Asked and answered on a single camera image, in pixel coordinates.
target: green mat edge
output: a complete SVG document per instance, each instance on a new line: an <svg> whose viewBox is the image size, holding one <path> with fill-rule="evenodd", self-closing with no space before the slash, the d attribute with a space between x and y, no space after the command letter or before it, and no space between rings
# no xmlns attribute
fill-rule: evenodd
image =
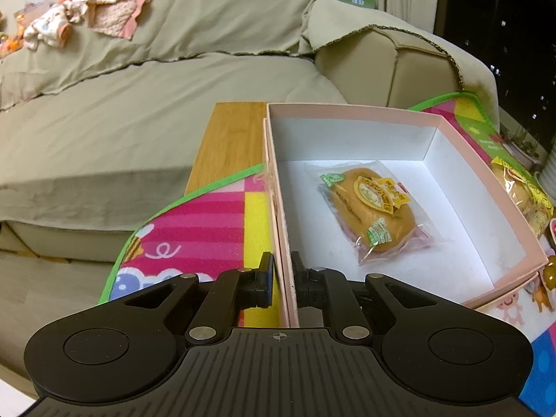
<svg viewBox="0 0 556 417"><path fill-rule="evenodd" d="M213 182L213 183L211 183L207 186L199 188L197 191L194 191L193 193L188 193L187 195L179 198L178 200L171 203L170 205L168 205L164 209L160 210L157 214L151 216L148 220L146 220L143 224L141 224L133 232L133 234L127 239L126 244L123 245L123 248L120 251L120 254L118 255L118 258L116 259L116 263L114 263L114 266L112 267L112 270L110 271L110 274L108 275L108 278L106 280L106 284L104 286L104 289L102 290L102 294L101 294L101 297L98 301L98 304L100 305L100 304L104 304L105 302L108 302L108 300L110 298L110 292L112 291L112 287L114 285L114 282L116 281L116 276L118 275L118 270L120 269L120 265L122 264L123 256L126 254L127 248L131 244L133 238L135 237L135 234L139 231L139 229L144 227L145 224L148 224L149 222L151 222L152 220L154 220L155 218L157 218L161 214L166 213L166 212L170 211L171 209L175 209L177 206L182 205L183 203L188 202L192 199L195 199L196 197L205 195L206 193L210 193L211 191L214 191L215 189L225 187L226 185L229 185L230 183L237 182L238 180L249 177L250 175L257 174L257 173L259 173L263 170L263 167L264 167L264 165L262 163L257 164L255 166L247 168L246 170L236 172L235 174L229 175L228 177L225 177L225 178L220 179L216 182Z"/></svg>
<svg viewBox="0 0 556 417"><path fill-rule="evenodd" d="M475 106L479 110L479 113L481 113L481 116L483 116L483 118L485 119L485 122L487 124L489 124L495 132L498 133L498 130L496 130L496 127L494 127L494 124L492 123L492 121L488 117L487 113L485 112L485 110L483 108L483 105L481 104L481 101L479 100L479 98L475 94L473 94L471 92L466 92L466 91L450 92L448 94L443 94L442 96L433 97L432 99L422 101L421 103L418 103L418 104L416 104L413 107L408 108L408 109L411 110L411 111L423 111L424 109L433 107L434 105L444 103L445 101L452 100L452 99L455 99L457 97L467 97L467 98L473 100L473 102L475 103Z"/></svg>

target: orange toy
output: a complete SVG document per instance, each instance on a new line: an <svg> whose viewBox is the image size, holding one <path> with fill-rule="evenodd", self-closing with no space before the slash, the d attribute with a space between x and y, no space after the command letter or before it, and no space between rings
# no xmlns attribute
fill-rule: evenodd
<svg viewBox="0 0 556 417"><path fill-rule="evenodd" d="M2 48L0 52L2 57L6 57L10 53L13 53L14 51L18 51L21 47L23 47L23 33L25 32L25 27L22 25L22 23L24 18L25 16L23 14L19 14L16 17L16 22L18 26L17 33L15 36L7 38L2 43Z"/></svg>
<svg viewBox="0 0 556 417"><path fill-rule="evenodd" d="M539 282L538 287L535 289L535 292L533 293L533 302L536 302L537 306L539 306L540 313L543 312L543 304L547 306L548 310L550 310L551 312L553 311L552 305L550 305L550 301L548 300L547 289L544 288L542 282Z"/></svg>

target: floor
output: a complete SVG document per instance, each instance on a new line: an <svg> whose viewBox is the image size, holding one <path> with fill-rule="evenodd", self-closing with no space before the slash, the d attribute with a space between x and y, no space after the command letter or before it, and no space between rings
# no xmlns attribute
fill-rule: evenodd
<svg viewBox="0 0 556 417"><path fill-rule="evenodd" d="M23 350L29 338L54 320L96 305L111 266L0 252L0 364L25 375Z"/></svg>

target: yellow label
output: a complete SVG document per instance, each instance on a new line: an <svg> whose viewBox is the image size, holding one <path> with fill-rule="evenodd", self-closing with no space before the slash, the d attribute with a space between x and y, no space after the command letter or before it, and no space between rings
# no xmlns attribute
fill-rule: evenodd
<svg viewBox="0 0 556 417"><path fill-rule="evenodd" d="M554 210L554 206L552 205L552 203L548 199L548 197L540 189L538 189L535 185L533 185L531 182L529 182L525 177L523 177L519 172L517 172L508 162L502 160L500 157L496 157L495 159L493 159L491 161L491 163L494 163L494 164L497 164L499 166L502 166L502 167L506 168L513 178L515 178L516 180L518 180L518 181L524 183L525 185L527 185L527 187L531 191L531 195L533 196L533 199L535 200L535 202L537 204L541 204L544 207L546 207L548 212L552 215L552 211Z"/></svg>
<svg viewBox="0 0 556 417"><path fill-rule="evenodd" d="M393 214L394 205L390 195L375 181L359 177L353 184L353 190L365 205L381 212Z"/></svg>
<svg viewBox="0 0 556 417"><path fill-rule="evenodd" d="M392 204L394 205L394 207L400 208L403 204L407 204L408 202L411 202L411 199L407 194L398 191L394 179L390 177L385 177L385 178L377 178L374 181L386 189L386 192L390 195L392 199Z"/></svg>

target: metal screw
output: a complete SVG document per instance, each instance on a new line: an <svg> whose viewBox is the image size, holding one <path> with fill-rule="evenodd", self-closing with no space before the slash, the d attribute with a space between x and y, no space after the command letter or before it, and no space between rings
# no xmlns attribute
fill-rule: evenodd
<svg viewBox="0 0 556 417"><path fill-rule="evenodd" d="M189 331L189 336L195 340L208 340L216 335L216 331L210 326L197 326Z"/></svg>
<svg viewBox="0 0 556 417"><path fill-rule="evenodd" d="M348 326L342 331L344 337L351 338L352 340L361 340L362 338L369 337L369 330L362 326Z"/></svg>

